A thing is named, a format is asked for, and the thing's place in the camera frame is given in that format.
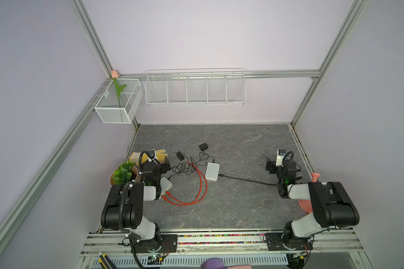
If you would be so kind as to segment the black power adapter with cable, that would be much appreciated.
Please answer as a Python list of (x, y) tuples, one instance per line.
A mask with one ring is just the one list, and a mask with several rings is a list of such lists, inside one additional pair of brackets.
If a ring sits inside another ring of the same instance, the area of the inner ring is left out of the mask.
[(180, 163), (176, 166), (171, 168), (172, 175), (179, 175), (179, 174), (193, 174), (197, 172), (197, 161), (192, 157), (187, 157), (182, 152), (176, 152), (176, 156), (178, 157)]

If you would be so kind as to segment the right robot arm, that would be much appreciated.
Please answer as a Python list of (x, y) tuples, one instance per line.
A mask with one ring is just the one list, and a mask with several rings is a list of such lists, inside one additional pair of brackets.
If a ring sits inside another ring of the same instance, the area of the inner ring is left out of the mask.
[(310, 240), (326, 230), (358, 225), (360, 215), (340, 182), (317, 180), (298, 183), (298, 165), (283, 160), (276, 167), (277, 189), (281, 198), (308, 202), (310, 211), (302, 218), (288, 222), (282, 233), (267, 233), (264, 241), (270, 251), (311, 250)]

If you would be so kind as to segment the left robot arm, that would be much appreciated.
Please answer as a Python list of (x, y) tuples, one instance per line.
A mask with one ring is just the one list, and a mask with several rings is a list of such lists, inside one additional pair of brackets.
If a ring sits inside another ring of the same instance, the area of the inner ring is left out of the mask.
[(133, 152), (110, 176), (111, 189), (101, 213), (101, 227), (125, 235), (124, 246), (137, 252), (165, 248), (158, 224), (143, 215), (144, 203), (162, 198), (172, 187), (166, 150)]

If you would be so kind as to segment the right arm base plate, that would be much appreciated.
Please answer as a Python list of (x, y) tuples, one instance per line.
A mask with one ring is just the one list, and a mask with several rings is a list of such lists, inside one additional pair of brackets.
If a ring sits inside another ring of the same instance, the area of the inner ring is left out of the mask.
[(280, 232), (265, 233), (263, 241), (269, 251), (310, 251), (313, 249), (311, 238), (297, 238)]

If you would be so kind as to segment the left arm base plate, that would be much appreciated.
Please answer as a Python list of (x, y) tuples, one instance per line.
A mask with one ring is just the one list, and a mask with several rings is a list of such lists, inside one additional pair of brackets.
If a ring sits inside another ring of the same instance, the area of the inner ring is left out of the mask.
[(151, 240), (134, 244), (133, 247), (136, 253), (175, 253), (178, 247), (178, 235), (156, 235)]

